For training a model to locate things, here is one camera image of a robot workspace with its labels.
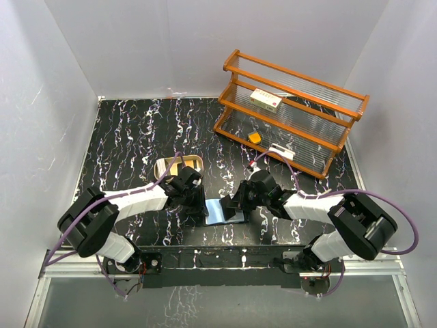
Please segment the black blue card holder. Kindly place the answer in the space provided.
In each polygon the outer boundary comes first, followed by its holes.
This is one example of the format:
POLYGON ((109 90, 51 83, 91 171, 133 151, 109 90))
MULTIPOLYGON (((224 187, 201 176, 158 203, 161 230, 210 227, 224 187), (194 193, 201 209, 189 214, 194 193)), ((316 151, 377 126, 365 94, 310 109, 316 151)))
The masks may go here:
POLYGON ((227 224, 244 223, 249 220, 249 214, 241 210, 236 210, 236 214, 230 219, 226 219, 223 213, 220 199, 206 200, 208 216, 204 219, 205 226, 221 226, 227 224))

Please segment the beige oval plastic tray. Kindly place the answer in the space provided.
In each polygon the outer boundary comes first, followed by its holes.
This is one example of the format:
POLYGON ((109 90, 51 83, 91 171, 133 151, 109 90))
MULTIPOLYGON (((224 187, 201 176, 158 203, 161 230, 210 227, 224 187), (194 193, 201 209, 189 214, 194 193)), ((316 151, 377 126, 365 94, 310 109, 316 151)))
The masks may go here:
POLYGON ((192 167, 194 170, 198 172, 203 171, 203 160, 200 156, 197 155, 186 155, 183 156, 183 161, 178 157, 173 165, 170 165, 172 157, 165 157, 158 159, 154 165, 154 177, 155 179, 159 179, 166 169, 170 167, 168 174, 170 176, 177 176, 182 170, 182 163, 185 163, 185 166, 192 167))

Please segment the stack of credit cards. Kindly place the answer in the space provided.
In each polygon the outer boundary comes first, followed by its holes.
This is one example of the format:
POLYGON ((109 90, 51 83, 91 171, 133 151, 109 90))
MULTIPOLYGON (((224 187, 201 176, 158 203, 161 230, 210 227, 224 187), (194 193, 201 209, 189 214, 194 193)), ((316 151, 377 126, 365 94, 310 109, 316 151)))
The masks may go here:
POLYGON ((167 170, 168 163, 165 158, 158 159, 155 164, 155 178, 160 178, 167 170))

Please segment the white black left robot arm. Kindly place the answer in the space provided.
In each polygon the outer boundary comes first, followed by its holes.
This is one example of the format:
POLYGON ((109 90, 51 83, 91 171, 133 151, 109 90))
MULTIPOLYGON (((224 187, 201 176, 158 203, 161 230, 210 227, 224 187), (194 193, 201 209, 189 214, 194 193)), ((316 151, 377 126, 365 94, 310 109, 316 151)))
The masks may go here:
POLYGON ((113 231, 115 224, 138 214, 179 206, 190 216, 206 217, 201 179, 196 169, 183 167, 176 176, 125 191, 104 192, 89 187, 59 219, 57 227, 80 257, 103 256, 132 273, 140 267, 141 251, 130 239, 113 231))

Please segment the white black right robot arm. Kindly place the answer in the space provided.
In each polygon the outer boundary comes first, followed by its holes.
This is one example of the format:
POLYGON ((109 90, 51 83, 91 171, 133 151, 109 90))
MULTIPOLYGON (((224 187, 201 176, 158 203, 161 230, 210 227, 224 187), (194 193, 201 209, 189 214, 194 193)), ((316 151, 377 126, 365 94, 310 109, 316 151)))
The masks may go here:
POLYGON ((333 232, 315 237, 289 260, 290 265, 303 270, 320 271, 331 260, 343 256, 374 260, 397 231, 395 220, 365 194, 305 197, 295 190, 282 189, 264 169, 242 180, 236 194, 222 198, 220 205, 225 220, 239 212, 248 215, 261 206, 281 219, 307 219, 333 225, 333 232))

